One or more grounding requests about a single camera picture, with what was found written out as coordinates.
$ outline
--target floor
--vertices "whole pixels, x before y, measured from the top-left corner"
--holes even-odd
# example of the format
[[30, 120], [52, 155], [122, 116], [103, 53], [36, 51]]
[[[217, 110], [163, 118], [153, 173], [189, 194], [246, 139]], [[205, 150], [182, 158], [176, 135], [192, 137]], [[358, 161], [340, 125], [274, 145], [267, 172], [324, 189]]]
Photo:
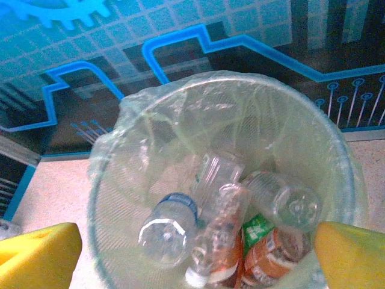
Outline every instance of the floor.
[[[362, 164], [369, 196], [369, 227], [385, 232], [385, 140], [350, 143]], [[87, 244], [88, 160], [40, 163], [14, 217], [25, 232], [62, 222], [78, 224], [83, 251], [70, 289], [102, 289]]]

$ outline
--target yellow sponge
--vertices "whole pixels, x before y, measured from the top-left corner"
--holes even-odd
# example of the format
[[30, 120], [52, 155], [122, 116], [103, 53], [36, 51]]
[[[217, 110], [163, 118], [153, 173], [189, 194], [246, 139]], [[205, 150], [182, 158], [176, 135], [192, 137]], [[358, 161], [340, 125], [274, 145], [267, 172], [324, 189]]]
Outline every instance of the yellow sponge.
[[65, 289], [82, 250], [75, 223], [0, 241], [0, 288]]
[[385, 288], [385, 234], [322, 222], [314, 245], [330, 289]]

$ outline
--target white bottle cap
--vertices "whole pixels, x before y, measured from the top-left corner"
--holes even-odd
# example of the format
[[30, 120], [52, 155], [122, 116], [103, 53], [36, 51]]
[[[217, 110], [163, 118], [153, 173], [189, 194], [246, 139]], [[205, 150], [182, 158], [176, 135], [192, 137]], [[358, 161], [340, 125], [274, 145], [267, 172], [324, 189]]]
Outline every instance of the white bottle cap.
[[209, 280], [209, 277], [210, 276], [199, 275], [190, 267], [187, 268], [185, 274], [186, 282], [194, 288], [203, 288]]

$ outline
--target mesh basket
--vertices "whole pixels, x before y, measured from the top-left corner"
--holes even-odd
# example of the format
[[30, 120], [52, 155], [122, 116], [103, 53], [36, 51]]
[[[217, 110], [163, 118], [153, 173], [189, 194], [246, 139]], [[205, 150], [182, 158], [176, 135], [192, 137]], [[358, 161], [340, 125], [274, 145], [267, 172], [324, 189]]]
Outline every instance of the mesh basket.
[[[365, 226], [362, 171], [343, 137], [305, 96], [275, 79], [202, 73], [127, 96], [120, 109], [89, 168], [90, 244], [108, 288], [183, 288], [189, 260], [171, 270], [148, 266], [138, 233], [166, 194], [191, 194], [212, 146], [243, 155], [244, 176], [262, 168], [300, 178], [321, 197], [323, 220]], [[250, 208], [248, 217], [256, 213]], [[325, 287], [313, 251], [274, 288]]]

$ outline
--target blue trim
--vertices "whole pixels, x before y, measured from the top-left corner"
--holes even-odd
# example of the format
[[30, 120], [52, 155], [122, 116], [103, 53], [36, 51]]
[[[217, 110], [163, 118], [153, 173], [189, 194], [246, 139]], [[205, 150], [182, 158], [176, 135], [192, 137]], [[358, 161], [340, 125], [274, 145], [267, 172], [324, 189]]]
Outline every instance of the blue trim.
[[143, 57], [162, 84], [169, 83], [170, 80], [167, 78], [165, 72], [163, 71], [163, 68], [157, 62], [153, 51], [156, 48], [160, 48], [166, 45], [174, 44], [192, 38], [198, 38], [198, 41], [204, 53], [211, 53], [223, 49], [234, 48], [237, 46], [245, 46], [246, 48], [257, 52], [260, 55], [271, 59], [272, 61], [282, 64], [283, 66], [293, 71], [296, 71], [299, 74], [302, 74], [303, 76], [306, 76], [316, 82], [332, 81], [337, 79], [385, 72], [385, 64], [381, 64], [363, 68], [343, 70], [338, 72], [321, 73], [303, 63], [300, 63], [298, 60], [291, 58], [286, 54], [283, 54], [282, 52], [266, 44], [263, 44], [262, 42], [255, 40], [254, 38], [245, 34], [233, 36], [218, 41], [211, 41], [206, 25], [198, 24], [179, 31], [164, 34], [144, 42], [142, 47]]
[[48, 116], [48, 121], [46, 122], [37, 122], [30, 125], [21, 125], [14, 128], [6, 128], [0, 125], [0, 129], [7, 132], [16, 132], [16, 131], [26, 131], [27, 129], [34, 128], [44, 128], [46, 126], [57, 125], [58, 120], [56, 118], [56, 111], [54, 106], [54, 99], [52, 98], [52, 92], [57, 90], [69, 88], [69, 84], [66, 83], [60, 76], [74, 72], [81, 69], [88, 69], [92, 71], [99, 79], [115, 94], [118, 100], [124, 98], [123, 93], [112, 83], [112, 81], [98, 68], [96, 65], [89, 63], [87, 61], [76, 61], [69, 64], [65, 64], [59, 67], [46, 70], [46, 73], [54, 80], [56, 83], [46, 85], [42, 87], [43, 99], [46, 107], [46, 112]]
[[89, 152], [66, 152], [64, 154], [52, 154], [52, 155], [42, 155], [42, 158], [52, 158], [52, 157], [66, 157], [69, 155], [87, 155], [90, 154], [91, 151]]
[[17, 187], [16, 191], [14, 192], [14, 195], [12, 197], [12, 200], [5, 211], [5, 214], [3, 216], [3, 219], [6, 221], [12, 221], [12, 218], [14, 214], [16, 213], [16, 210], [24, 196], [24, 193], [26, 191], [26, 188], [28, 188], [29, 182], [31, 181], [34, 173], [36, 171], [36, 168], [33, 166], [28, 166], [24, 172], [24, 175], [22, 179], [20, 180], [19, 186]]
[[354, 131], [377, 131], [379, 129], [385, 129], [385, 125], [377, 126], [362, 126], [360, 128], [342, 128], [342, 132], [354, 132]]

